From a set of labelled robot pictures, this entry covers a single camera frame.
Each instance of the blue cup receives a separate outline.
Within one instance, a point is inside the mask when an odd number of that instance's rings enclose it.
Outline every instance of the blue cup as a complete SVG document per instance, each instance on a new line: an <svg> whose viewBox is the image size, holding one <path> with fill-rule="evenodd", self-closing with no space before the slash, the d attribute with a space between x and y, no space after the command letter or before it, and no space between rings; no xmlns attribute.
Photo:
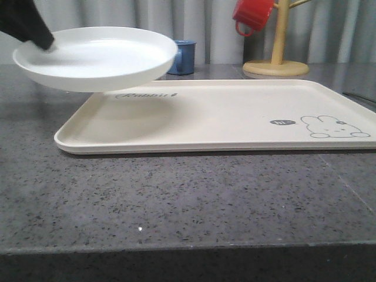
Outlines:
<svg viewBox="0 0 376 282"><path fill-rule="evenodd" d="M189 75L194 71L194 48L195 41L192 40L175 40L177 53L174 64L167 72L171 75Z"/></svg>

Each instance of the gray curtain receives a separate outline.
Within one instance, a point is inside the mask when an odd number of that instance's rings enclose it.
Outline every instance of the gray curtain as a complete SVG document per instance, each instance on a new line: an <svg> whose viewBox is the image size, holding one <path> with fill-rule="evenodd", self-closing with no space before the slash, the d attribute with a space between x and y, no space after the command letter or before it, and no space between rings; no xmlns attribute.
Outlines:
<svg viewBox="0 0 376 282"><path fill-rule="evenodd" d="M192 39L196 63L270 59L277 11L249 38L238 35L236 0L35 0L53 31L82 26L150 29ZM293 61L376 62L376 0L312 0L290 12L285 58ZM0 63L12 63L19 42L0 33Z"/></svg>

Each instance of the granite countertop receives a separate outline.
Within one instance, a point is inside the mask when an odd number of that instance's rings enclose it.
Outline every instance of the granite countertop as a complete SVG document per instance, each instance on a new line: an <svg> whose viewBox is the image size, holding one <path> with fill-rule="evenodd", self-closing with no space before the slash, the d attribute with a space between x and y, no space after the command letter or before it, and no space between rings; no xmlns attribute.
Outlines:
<svg viewBox="0 0 376 282"><path fill-rule="evenodd" d="M375 77L318 64L304 79L375 99ZM67 154L53 135L89 96L0 66L0 254L376 243L374 150Z"/></svg>

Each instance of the bunny illustration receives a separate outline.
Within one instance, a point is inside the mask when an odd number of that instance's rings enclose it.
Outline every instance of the bunny illustration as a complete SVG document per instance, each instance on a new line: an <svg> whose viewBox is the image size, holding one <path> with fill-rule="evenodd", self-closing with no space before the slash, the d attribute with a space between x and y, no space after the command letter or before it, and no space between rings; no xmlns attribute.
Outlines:
<svg viewBox="0 0 376 282"><path fill-rule="evenodd" d="M303 116L301 121L307 125L313 138L370 136L359 128L332 116Z"/></svg>

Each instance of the mug stand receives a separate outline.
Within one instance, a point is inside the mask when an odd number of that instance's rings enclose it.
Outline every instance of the mug stand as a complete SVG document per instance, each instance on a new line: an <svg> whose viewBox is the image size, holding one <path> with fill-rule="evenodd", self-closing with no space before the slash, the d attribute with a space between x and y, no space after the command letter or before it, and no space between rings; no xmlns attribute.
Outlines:
<svg viewBox="0 0 376 282"><path fill-rule="evenodd" d="M310 0L291 3L291 0L279 0L278 4L274 4L274 8L278 9L278 16L271 60L246 62L243 65L245 75L297 76L309 73L310 69L305 63L283 59L289 10L308 1Z"/></svg>

